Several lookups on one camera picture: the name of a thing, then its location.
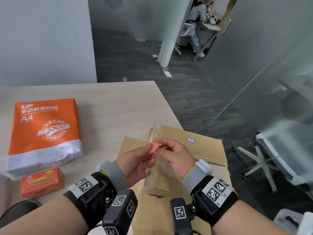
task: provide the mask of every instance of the right hand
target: right hand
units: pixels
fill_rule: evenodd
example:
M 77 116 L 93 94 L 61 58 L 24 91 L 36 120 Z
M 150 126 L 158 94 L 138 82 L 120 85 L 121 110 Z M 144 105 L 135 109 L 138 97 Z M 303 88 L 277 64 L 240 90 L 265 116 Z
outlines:
M 168 147 L 169 150 L 159 148 L 156 150 L 156 153 L 170 162 L 178 180 L 182 182 L 185 175 L 191 168 L 194 167 L 196 163 L 189 150 L 185 145 L 173 139 L 159 138 L 155 140 L 155 142 Z

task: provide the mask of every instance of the orange paper package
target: orange paper package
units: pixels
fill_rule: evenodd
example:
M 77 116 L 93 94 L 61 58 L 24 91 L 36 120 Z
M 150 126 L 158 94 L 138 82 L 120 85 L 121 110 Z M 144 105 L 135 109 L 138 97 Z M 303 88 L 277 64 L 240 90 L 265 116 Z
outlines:
M 83 156 L 75 99 L 15 103 L 6 171 L 21 176 Z

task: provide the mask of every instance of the woman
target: woman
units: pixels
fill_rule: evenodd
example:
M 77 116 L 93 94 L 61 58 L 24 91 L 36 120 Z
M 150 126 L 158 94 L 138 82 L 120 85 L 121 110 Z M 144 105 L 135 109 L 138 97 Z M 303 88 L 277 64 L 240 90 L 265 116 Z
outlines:
M 207 7 L 205 5 L 205 0 L 194 0 L 192 4 L 192 8 L 189 12 L 189 15 L 187 17 L 186 23 L 192 23 L 193 28 L 189 31 L 189 33 L 186 35 L 188 36 L 188 41 L 191 44 L 191 46 L 194 49 L 194 53 L 198 53 L 200 51 L 200 43 L 199 39 L 196 33 L 196 22 L 202 21 L 205 22 L 206 20 L 206 12 L 207 12 Z M 204 53 L 201 53 L 199 57 L 203 58 L 205 56 Z

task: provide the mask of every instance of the cardboard sheet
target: cardboard sheet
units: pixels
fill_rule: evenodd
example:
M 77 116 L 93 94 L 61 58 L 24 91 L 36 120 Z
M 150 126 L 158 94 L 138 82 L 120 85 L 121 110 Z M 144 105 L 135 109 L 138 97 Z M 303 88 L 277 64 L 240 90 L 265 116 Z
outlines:
M 125 137 L 118 156 L 137 147 L 145 146 L 146 141 Z M 231 185 L 229 171 L 224 166 L 212 165 L 213 175 Z M 170 200 L 181 197 L 186 204 L 191 203 L 191 196 L 174 177 L 162 172 L 161 165 L 151 169 L 151 175 L 139 181 L 131 189 L 138 199 L 138 208 L 134 215 L 128 235 L 173 235 L 173 221 Z M 211 235 L 210 225 L 196 217 L 192 228 L 202 235 Z
M 149 142 L 157 138 L 171 138 L 184 144 L 196 160 L 227 167 L 227 159 L 221 139 L 171 128 L 159 124 L 153 125 L 149 132 Z

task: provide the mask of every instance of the table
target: table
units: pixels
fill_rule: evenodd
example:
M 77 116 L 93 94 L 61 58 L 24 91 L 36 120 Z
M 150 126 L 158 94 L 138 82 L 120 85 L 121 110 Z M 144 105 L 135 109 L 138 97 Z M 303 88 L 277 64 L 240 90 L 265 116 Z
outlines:
M 218 32 L 221 30 L 221 28 L 220 28 L 219 26 L 217 26 L 217 25 L 211 25 L 211 24 L 206 24 L 206 23 L 202 23 L 202 25 L 203 25 L 204 27 L 206 27 L 208 30 L 213 31 L 213 34 L 212 34 L 212 36 L 208 39 L 208 41 L 205 43 L 205 45 L 202 47 L 202 49 L 200 50 L 200 52 L 198 52 L 197 55 L 193 58 L 193 61 L 195 61 L 195 60 L 198 58 L 198 56 L 199 56 L 199 55 L 205 50 L 205 48 L 209 45 L 211 39 L 213 39 L 212 42 L 211 42 L 211 45 L 209 46 L 209 51 L 210 51 L 212 45 L 214 44 L 214 42 L 215 42 L 215 40 L 216 40 L 216 37 L 217 37 Z
M 153 123 L 182 129 L 154 81 L 6 88 L 0 91 L 0 173 L 5 171 L 14 103 L 63 98 L 76 100 L 84 156 L 60 166 L 66 187 L 39 198 L 42 203 L 95 172 L 100 162 L 115 160 L 125 136 L 147 140 Z M 23 199 L 18 194 L 16 180 L 11 204 Z

